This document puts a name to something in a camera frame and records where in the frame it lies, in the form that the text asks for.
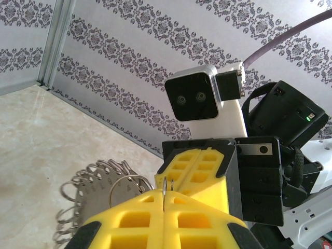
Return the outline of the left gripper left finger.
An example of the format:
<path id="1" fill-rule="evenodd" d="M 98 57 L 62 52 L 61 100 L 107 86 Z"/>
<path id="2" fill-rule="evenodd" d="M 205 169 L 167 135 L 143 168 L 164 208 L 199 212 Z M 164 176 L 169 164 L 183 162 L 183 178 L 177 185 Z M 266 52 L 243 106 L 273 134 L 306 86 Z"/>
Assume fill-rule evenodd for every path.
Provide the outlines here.
<path id="1" fill-rule="evenodd" d="M 163 249 L 160 190 L 146 192 L 85 221 L 64 249 Z"/>

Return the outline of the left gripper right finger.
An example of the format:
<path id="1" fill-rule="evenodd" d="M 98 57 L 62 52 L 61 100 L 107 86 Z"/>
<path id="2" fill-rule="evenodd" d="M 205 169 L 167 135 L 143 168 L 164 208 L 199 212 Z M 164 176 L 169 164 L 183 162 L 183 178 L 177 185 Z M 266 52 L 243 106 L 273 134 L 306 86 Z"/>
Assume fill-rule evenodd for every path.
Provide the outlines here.
<path id="1" fill-rule="evenodd" d="M 263 249 L 242 220 L 181 193 L 165 193 L 163 214 L 163 249 Z"/>

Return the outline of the metal disc with key rings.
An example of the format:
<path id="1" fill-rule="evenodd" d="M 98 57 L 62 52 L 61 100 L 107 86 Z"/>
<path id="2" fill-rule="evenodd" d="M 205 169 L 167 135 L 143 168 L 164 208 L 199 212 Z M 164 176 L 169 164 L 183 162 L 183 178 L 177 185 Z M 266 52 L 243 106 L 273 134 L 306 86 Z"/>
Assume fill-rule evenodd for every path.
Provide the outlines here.
<path id="1" fill-rule="evenodd" d="M 71 206 L 56 215 L 54 249 L 64 249 L 88 218 L 153 188 L 153 184 L 137 174 L 125 160 L 98 160 L 77 171 L 60 187 L 61 196 Z"/>

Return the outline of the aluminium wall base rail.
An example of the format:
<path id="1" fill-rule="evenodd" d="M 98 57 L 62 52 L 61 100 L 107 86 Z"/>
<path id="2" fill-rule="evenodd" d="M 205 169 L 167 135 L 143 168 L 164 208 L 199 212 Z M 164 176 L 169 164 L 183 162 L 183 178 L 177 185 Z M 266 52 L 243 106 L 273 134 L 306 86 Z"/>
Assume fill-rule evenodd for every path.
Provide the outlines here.
<path id="1" fill-rule="evenodd" d="M 32 87 L 34 85 L 40 86 L 41 83 L 39 83 L 37 81 L 30 81 L 30 82 L 23 82 L 23 83 L 16 84 L 16 85 L 3 86 L 3 87 L 0 87 L 0 96 L 6 95 L 9 93 L 13 93 L 16 91 L 20 91 L 20 90 Z"/>

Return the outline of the aluminium frame post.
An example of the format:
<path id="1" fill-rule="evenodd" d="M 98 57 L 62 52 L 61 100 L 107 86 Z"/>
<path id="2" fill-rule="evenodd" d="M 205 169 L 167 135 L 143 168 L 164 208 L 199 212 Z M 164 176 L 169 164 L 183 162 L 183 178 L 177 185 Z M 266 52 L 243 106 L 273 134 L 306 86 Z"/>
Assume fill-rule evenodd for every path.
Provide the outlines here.
<path id="1" fill-rule="evenodd" d="M 41 88 L 46 91 L 52 89 L 76 2 L 77 0 L 56 0 L 37 78 Z"/>

